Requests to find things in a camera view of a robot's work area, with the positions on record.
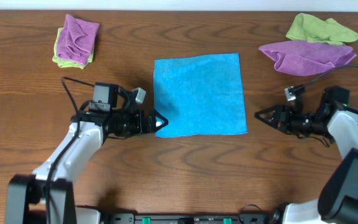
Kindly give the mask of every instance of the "towel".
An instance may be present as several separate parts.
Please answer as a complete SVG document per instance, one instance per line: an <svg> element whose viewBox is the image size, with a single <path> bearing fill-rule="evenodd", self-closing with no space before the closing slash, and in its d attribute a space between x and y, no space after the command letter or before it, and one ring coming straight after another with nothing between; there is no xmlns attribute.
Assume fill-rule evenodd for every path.
<svg viewBox="0 0 358 224"><path fill-rule="evenodd" d="M57 30L57 38L56 38L56 41L55 41L55 46L53 47L53 57L52 57L52 61L57 63L57 65L59 66L59 68L69 68L69 67L75 67L75 68L80 68L80 69L84 69L88 63L92 62L93 60L93 51L94 51L94 47L92 49L92 54L88 57L88 61L85 65L80 65L76 62L73 62L71 60L64 60L64 59L60 59L56 56L56 48L57 48L57 42L58 42L58 39L59 39L59 36L60 36L60 32L62 31L62 27L59 28Z"/></svg>
<svg viewBox="0 0 358 224"><path fill-rule="evenodd" d="M357 55L349 46L308 43L289 40L259 47L276 63L274 69L290 75L316 75L339 65L349 63Z"/></svg>
<svg viewBox="0 0 358 224"><path fill-rule="evenodd" d="M65 26L57 43L57 57L85 65L92 54L99 24L66 15Z"/></svg>
<svg viewBox="0 0 358 224"><path fill-rule="evenodd" d="M169 120L157 137L247 133L239 55L156 60L154 105Z"/></svg>
<svg viewBox="0 0 358 224"><path fill-rule="evenodd" d="M299 13L286 37L291 40L342 45L343 42L355 42L358 33L340 25L332 18L322 21L315 16Z"/></svg>

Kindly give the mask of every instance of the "green cloth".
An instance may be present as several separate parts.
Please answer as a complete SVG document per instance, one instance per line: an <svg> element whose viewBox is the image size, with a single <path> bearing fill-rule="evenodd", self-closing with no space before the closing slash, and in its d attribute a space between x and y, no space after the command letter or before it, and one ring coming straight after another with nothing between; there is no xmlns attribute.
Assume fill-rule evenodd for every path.
<svg viewBox="0 0 358 224"><path fill-rule="evenodd" d="M57 57L56 55L56 48L57 48L57 41L59 39L60 36L60 32L62 31L62 27L59 28L57 30L57 37L56 37L56 41L55 41L55 46L53 47L53 58L52 61L56 62L57 65L59 66L59 68L69 68L69 67L75 67L75 68L80 68L80 69L84 69L90 62L92 62L93 60L93 52L94 52L94 47L92 49L92 54L89 56L88 61L85 65L80 65L76 62L73 62L71 60L65 60L65 59L61 59L59 57Z"/></svg>
<svg viewBox="0 0 358 224"><path fill-rule="evenodd" d="M286 37L291 40L342 45L343 42L355 42L358 33L340 25L333 18L322 21L315 16L299 13Z"/></svg>

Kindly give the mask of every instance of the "blue towel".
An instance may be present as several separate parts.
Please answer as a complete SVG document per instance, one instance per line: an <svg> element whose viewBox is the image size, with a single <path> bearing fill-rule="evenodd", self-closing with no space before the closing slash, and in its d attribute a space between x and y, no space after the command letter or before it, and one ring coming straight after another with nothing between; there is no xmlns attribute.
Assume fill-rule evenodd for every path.
<svg viewBox="0 0 358 224"><path fill-rule="evenodd" d="M239 54L156 60L154 107L169 120L157 137L247 133Z"/></svg>

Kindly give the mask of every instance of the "wood grain surface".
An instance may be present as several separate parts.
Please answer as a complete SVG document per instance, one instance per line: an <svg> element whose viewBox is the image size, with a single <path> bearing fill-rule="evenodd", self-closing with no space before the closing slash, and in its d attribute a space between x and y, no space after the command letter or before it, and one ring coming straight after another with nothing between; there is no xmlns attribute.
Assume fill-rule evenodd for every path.
<svg viewBox="0 0 358 224"><path fill-rule="evenodd" d="M65 14L100 23L94 62L84 70L52 62ZM313 13L358 32L358 13ZM249 133L162 139L144 135L108 140L75 184L76 204L139 213L236 213L254 203L270 210L283 202L318 198L341 158L336 145L286 136L254 118L285 103L284 88L300 78L273 69L258 46L286 40L296 12L0 11L0 223L7 184L30 174L66 135L74 114L60 77L147 90L153 107L154 60L239 52ZM358 41L351 44L358 54ZM358 64L358 56L353 63ZM358 108L358 70L334 72L305 94L314 111L323 88L351 90ZM76 101L92 97L70 83Z"/></svg>

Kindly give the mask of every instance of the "purple cloth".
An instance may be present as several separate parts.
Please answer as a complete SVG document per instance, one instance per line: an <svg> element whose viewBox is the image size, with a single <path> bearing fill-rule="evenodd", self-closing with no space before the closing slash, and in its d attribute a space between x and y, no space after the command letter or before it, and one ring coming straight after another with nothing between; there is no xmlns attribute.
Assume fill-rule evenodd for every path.
<svg viewBox="0 0 358 224"><path fill-rule="evenodd" d="M290 75L316 75L330 68L349 63L357 55L353 48L342 45L289 40L259 47L276 63L274 69Z"/></svg>
<svg viewBox="0 0 358 224"><path fill-rule="evenodd" d="M98 28L98 23L75 19L67 14L65 26L57 42L57 57L85 65L92 54Z"/></svg>

